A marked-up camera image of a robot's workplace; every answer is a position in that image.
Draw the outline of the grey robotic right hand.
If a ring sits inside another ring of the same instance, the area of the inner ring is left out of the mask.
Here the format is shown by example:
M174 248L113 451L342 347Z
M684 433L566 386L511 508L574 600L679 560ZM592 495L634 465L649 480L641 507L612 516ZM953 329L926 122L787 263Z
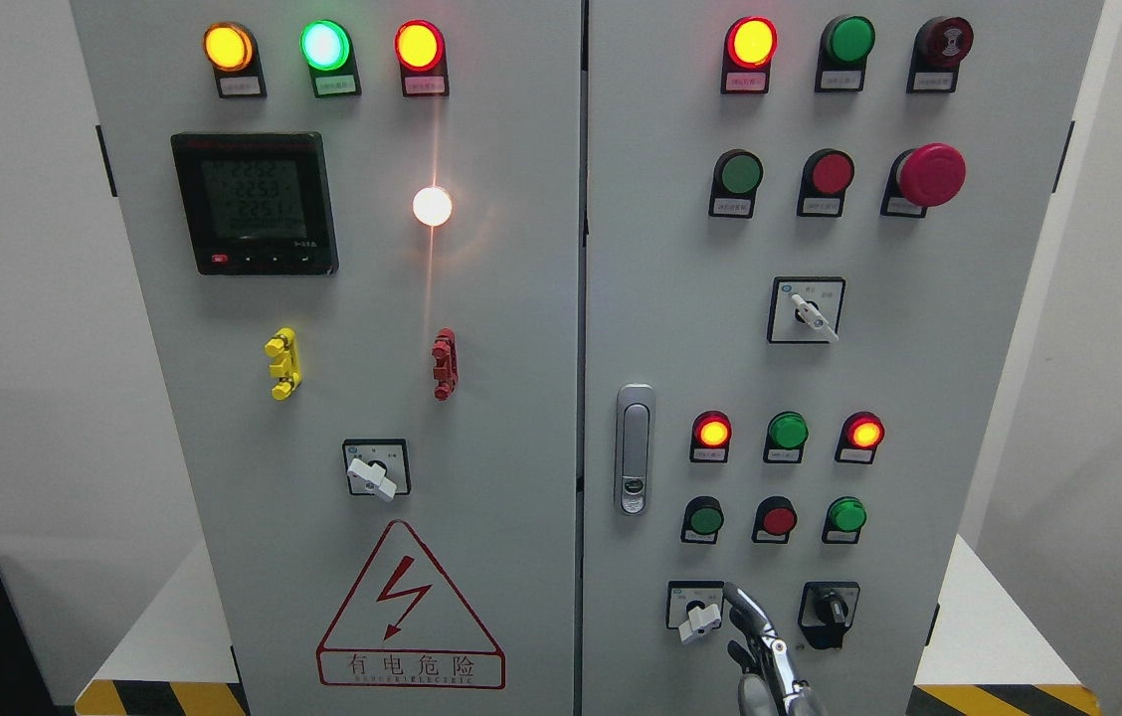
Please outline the grey robotic right hand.
M798 674L784 639L756 600L734 582L723 585L730 619L746 637L747 648L728 644L728 653L739 663L741 715L826 715L825 704L808 680Z

